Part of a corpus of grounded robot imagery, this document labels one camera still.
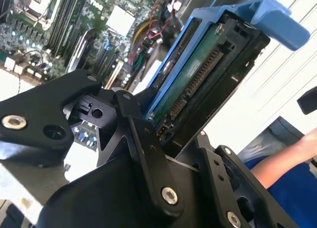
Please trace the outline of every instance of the hand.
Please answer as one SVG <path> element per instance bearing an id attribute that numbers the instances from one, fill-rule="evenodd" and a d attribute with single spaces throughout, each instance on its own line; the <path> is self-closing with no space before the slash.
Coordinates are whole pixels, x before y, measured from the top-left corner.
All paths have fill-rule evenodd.
<path id="1" fill-rule="evenodd" d="M 307 160 L 317 156 L 317 128 L 304 135 L 296 144 L 301 148 L 301 153 Z"/>

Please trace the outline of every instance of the person's arm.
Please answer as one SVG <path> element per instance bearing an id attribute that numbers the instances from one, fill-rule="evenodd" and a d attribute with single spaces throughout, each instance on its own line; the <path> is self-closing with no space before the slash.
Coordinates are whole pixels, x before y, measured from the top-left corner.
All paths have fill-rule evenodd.
<path id="1" fill-rule="evenodd" d="M 317 128 L 294 145 L 258 163 L 251 172 L 265 187 L 271 187 L 296 165 L 317 156 Z"/>

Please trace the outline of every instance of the motherboard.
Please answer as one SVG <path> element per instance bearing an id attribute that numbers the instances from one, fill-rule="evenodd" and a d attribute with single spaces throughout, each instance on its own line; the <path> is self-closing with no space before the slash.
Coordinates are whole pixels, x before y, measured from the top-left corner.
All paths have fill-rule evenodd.
<path id="1" fill-rule="evenodd" d="M 125 88 L 157 44 L 156 36 L 148 39 L 160 31 L 155 23 L 166 2 L 0 0 L 0 68 L 34 86 L 84 68 L 107 89 Z M 92 125 L 73 132 L 76 142 L 96 150 Z"/>
<path id="2" fill-rule="evenodd" d="M 17 62 L 16 58 L 33 52 L 24 56 L 23 67 L 42 83 L 75 68 L 93 69 L 107 51 L 113 60 L 106 66 L 114 69 L 119 61 L 127 61 L 135 28 L 159 12 L 164 0 L 152 12 L 156 1 L 9 0 L 0 25 L 3 65 L 9 55 Z M 4 67 L 14 72 L 10 63 Z"/>

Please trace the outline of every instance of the screw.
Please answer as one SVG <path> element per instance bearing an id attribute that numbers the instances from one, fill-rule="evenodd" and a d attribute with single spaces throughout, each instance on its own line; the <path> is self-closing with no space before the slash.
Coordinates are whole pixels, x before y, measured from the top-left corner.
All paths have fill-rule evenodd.
<path id="1" fill-rule="evenodd" d="M 95 77 L 91 76 L 91 75 L 88 75 L 87 78 L 92 80 L 92 81 L 97 81 L 97 79 Z"/>
<path id="2" fill-rule="evenodd" d="M 233 227 L 235 227 L 235 228 L 241 227 L 241 222 L 240 222 L 239 218 L 233 212 L 227 212 L 227 218 Z"/>
<path id="3" fill-rule="evenodd" d="M 154 116 L 155 116 L 154 112 L 151 112 L 151 114 L 149 116 L 149 120 L 153 120 Z"/>
<path id="4" fill-rule="evenodd" d="M 7 115 L 2 119 L 2 125 L 11 130 L 21 130 L 26 124 L 26 119 L 19 115 Z"/>
<path id="5" fill-rule="evenodd" d="M 224 148 L 225 152 L 229 155 L 231 155 L 231 151 L 228 148 Z"/>
<path id="6" fill-rule="evenodd" d="M 123 94 L 123 96 L 124 96 L 126 99 L 131 99 L 130 96 L 127 95 L 127 94 L 125 94 L 125 93 Z"/>
<path id="7" fill-rule="evenodd" d="M 165 187 L 162 189 L 162 197 L 164 201 L 170 205 L 175 205 L 178 201 L 176 192 L 170 187 Z"/>
<path id="8" fill-rule="evenodd" d="M 223 24 L 219 24 L 217 29 L 214 31 L 216 34 L 218 34 L 223 28 Z"/>

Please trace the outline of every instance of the blue shirt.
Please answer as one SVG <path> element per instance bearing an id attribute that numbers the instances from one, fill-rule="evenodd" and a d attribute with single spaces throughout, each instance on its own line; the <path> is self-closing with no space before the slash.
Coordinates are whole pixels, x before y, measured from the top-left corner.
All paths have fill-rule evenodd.
<path id="1" fill-rule="evenodd" d="M 266 157 L 246 162 L 251 169 Z M 269 193 L 301 228 L 317 228 L 317 179 L 309 164 L 302 163 L 284 174 Z"/>

